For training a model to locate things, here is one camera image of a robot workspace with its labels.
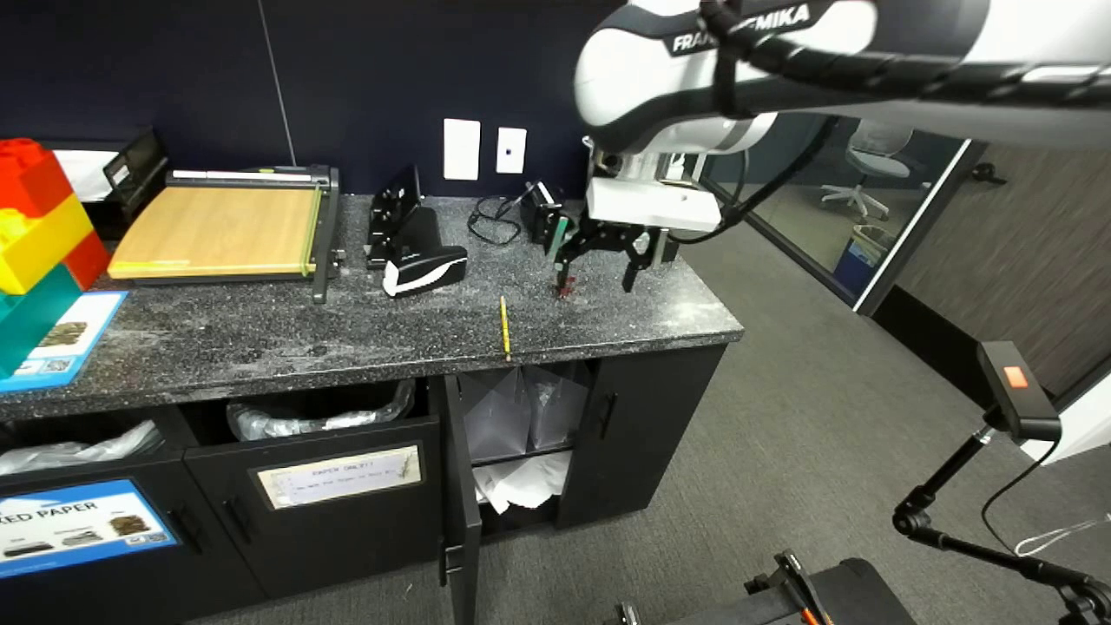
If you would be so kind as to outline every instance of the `power outlet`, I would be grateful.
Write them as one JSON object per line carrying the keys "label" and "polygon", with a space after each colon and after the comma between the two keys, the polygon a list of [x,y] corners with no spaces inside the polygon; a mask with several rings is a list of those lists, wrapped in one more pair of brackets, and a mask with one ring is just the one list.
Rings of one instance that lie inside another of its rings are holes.
{"label": "power outlet", "polygon": [[523,173],[523,144],[526,144],[526,128],[498,126],[496,128],[496,173],[520,178]]}

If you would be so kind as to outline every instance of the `red block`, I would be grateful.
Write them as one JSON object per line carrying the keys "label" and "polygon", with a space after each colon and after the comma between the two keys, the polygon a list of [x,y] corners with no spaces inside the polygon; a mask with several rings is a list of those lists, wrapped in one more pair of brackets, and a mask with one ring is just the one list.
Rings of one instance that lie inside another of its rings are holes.
{"label": "red block", "polygon": [[99,280],[99,273],[106,269],[106,260],[110,258],[106,258],[104,244],[96,240],[96,232],[91,232],[64,258],[64,269],[74,273],[78,291],[86,291],[86,288],[93,288]]}
{"label": "red block", "polygon": [[47,215],[74,186],[55,152],[31,140],[0,140],[0,207],[26,218]]}

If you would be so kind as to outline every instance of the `office chair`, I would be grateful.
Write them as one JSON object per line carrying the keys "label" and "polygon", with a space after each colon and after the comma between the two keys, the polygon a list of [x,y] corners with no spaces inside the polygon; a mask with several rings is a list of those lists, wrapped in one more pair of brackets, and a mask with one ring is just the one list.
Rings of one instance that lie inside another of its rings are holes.
{"label": "office chair", "polygon": [[842,149],[855,171],[862,173],[862,180],[855,186],[821,182],[821,204],[831,201],[855,204],[863,222],[872,210],[888,218],[893,207],[863,191],[863,178],[905,180],[908,167],[895,158],[895,152],[908,143],[908,134],[914,128],[903,128],[903,126],[862,121]]}

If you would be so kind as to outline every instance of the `gray carpet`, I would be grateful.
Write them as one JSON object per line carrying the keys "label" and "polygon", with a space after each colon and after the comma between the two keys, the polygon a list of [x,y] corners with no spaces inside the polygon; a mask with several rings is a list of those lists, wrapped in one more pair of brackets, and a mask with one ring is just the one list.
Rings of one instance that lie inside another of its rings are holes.
{"label": "gray carpet", "polygon": [[[487,625],[600,625],[614,601],[643,621],[730,603],[743,578],[796,547],[807,568],[872,557],[924,625],[1040,625],[1053,589],[908,544],[893,503],[950,456],[980,413],[866,320],[750,228],[684,252],[747,322],[730,347],[653,508],[584,531],[540,531],[483,547]],[[995,439],[938,503],[935,519],[990,542],[975,511],[1023,456]],[[1111,511],[1111,452],[1037,472],[995,516],[1020,537]],[[1111,578],[1111,527],[1048,553]],[[282,601],[211,625],[449,621],[438,568],[415,566]]]}

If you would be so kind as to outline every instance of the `yellow block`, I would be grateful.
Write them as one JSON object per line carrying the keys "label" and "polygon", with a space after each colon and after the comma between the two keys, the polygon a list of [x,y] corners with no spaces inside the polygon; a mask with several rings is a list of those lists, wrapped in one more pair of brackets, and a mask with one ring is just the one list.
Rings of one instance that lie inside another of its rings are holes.
{"label": "yellow block", "polygon": [[0,291],[26,295],[91,232],[93,222],[74,195],[42,218],[0,207]]}

